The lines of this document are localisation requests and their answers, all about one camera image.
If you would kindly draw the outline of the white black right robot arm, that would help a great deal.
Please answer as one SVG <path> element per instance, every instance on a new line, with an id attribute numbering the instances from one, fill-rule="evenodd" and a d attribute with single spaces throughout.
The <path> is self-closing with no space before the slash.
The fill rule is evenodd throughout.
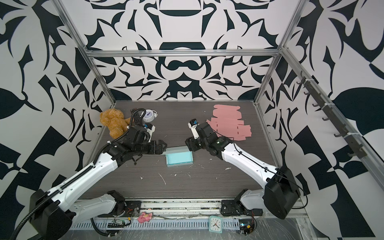
<path id="1" fill-rule="evenodd" d="M 286 166 L 267 164 L 241 149 L 234 140 L 216 133 L 208 123 L 193 119 L 188 123 L 192 137 L 185 143 L 191 152 L 206 150 L 210 155 L 242 170 L 260 186 L 260 190 L 246 190 L 240 194 L 240 205 L 251 211 L 267 209 L 283 220 L 304 190 L 296 183 L 292 171 Z"/>

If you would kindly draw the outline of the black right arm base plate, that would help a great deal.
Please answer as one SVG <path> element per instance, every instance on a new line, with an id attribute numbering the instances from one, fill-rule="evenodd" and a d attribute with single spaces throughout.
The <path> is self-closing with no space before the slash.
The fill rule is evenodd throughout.
<path id="1" fill-rule="evenodd" d="M 240 201 L 235 200 L 222 200 L 221 201 L 221 215 L 225 217 L 230 216 L 262 216 L 264 214 L 263 209 L 246 209 Z"/>

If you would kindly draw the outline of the light blue paper box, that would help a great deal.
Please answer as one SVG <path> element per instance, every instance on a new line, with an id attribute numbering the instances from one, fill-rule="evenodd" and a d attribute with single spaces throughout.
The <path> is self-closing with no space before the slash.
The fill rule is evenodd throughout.
<path id="1" fill-rule="evenodd" d="M 167 148 L 163 155 L 166 157 L 167 167 L 192 165 L 193 153 L 187 146 Z"/>

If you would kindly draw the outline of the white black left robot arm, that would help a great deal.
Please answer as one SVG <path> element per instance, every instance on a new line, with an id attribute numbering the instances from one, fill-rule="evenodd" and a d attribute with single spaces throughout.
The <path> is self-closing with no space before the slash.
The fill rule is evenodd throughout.
<path id="1" fill-rule="evenodd" d="M 110 191 L 99 198 L 77 207 L 75 202 L 99 180 L 121 167 L 127 161 L 135 164 L 143 155 L 161 155 L 167 148 L 162 141 L 152 140 L 155 126 L 143 119 L 147 110 L 132 112 L 127 131 L 104 145 L 94 160 L 63 183 L 44 192 L 36 191 L 30 200 L 30 212 L 21 220 L 11 235 L 17 239 L 26 223 L 31 223 L 43 240 L 58 240 L 75 224 L 103 214 L 121 215 L 125 212 L 125 198 Z"/>

